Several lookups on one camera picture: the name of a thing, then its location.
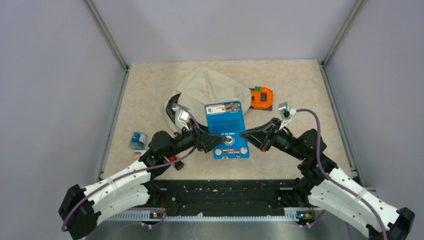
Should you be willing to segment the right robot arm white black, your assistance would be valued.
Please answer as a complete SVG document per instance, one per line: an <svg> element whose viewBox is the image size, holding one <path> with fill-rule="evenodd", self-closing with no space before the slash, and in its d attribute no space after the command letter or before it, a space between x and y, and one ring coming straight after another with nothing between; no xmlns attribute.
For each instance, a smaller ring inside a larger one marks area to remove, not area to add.
<svg viewBox="0 0 424 240"><path fill-rule="evenodd" d="M397 208L370 193L324 153L320 143L320 162L316 158L318 132L305 131L299 137L280 129L281 121L266 124L240 135L262 152L274 147L298 160L303 177L293 187L293 200L299 206L319 207L345 221L370 240L404 240L411 232L415 213Z"/></svg>

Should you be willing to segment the beige canvas student bag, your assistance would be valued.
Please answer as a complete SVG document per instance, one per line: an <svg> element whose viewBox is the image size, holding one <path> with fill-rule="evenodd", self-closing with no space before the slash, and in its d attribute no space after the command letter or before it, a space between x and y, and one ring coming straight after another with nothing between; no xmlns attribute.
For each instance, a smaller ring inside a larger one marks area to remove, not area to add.
<svg viewBox="0 0 424 240"><path fill-rule="evenodd" d="M164 102L164 121L173 132L183 127L177 121L173 104L186 107L201 127L207 127L205 105L239 101L246 113L251 107L251 89L231 77L208 67L199 67L190 72Z"/></svg>

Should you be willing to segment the light blue book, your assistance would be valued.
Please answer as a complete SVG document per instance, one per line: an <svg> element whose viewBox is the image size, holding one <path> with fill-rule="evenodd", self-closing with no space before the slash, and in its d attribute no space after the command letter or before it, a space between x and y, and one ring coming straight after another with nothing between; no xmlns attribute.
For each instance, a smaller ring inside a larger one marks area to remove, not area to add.
<svg viewBox="0 0 424 240"><path fill-rule="evenodd" d="M249 143L241 136L246 131L241 102L211 103L204 108L208 131L224 138L224 142L213 149L214 159L248 159Z"/></svg>

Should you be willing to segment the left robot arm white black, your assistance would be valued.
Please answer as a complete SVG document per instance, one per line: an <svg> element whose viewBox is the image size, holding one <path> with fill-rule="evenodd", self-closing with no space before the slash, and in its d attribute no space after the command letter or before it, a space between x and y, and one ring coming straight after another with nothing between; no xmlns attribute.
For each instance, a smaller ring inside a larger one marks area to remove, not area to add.
<svg viewBox="0 0 424 240"><path fill-rule="evenodd" d="M62 232L80 240L121 211L145 204L156 206L161 194L146 184L195 150L208 153L224 141L225 137L198 128L184 129L175 136L156 132L148 150L123 170L86 186L75 184L66 191L58 210Z"/></svg>

